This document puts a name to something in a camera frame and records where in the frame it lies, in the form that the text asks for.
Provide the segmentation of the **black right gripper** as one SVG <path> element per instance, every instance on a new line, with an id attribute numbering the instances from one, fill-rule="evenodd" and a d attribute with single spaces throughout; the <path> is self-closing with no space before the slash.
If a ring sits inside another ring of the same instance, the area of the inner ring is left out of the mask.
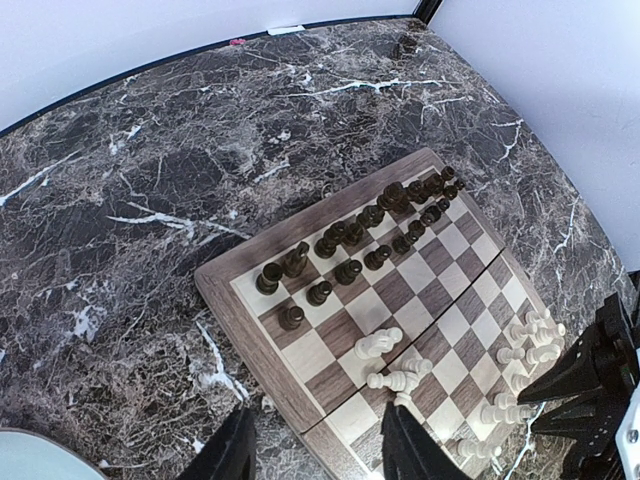
<path id="1" fill-rule="evenodd" d="M 563 399 L 539 416 L 534 434 L 569 438 L 563 479 L 637 479 L 639 462 L 623 453 L 639 445 L 639 428 L 626 427 L 639 398 L 639 318 L 619 295 L 608 296 L 595 320 L 558 362 L 522 390 L 519 405 Z"/>

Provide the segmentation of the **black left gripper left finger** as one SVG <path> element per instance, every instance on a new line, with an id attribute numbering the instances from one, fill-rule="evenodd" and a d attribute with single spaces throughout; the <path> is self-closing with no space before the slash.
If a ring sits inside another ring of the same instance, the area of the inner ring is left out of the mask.
<path id="1" fill-rule="evenodd" d="M 253 412 L 232 411 L 178 480 L 256 478 L 256 428 Z"/>

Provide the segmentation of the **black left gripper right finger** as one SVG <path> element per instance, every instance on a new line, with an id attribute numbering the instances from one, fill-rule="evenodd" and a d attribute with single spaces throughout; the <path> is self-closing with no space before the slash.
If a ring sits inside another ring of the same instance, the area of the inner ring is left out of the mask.
<path id="1" fill-rule="evenodd" d="M 386 404 L 382 421 L 386 480 L 468 480 L 405 406 Z"/>

